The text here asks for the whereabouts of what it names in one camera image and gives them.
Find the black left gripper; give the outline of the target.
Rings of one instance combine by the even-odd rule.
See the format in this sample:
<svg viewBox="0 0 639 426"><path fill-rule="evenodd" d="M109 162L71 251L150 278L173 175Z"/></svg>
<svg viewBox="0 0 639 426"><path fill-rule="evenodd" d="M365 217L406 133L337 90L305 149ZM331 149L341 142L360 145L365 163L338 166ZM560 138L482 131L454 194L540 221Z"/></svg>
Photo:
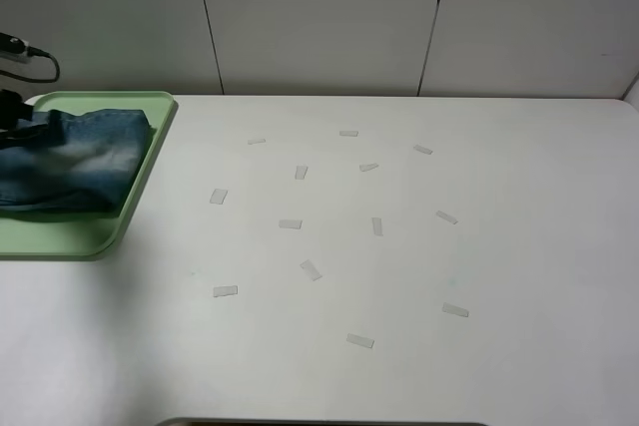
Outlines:
<svg viewBox="0 0 639 426"><path fill-rule="evenodd" d="M33 128L24 127L21 121L31 123L33 107L12 91L1 90L1 141L18 141L34 135Z"/></svg>

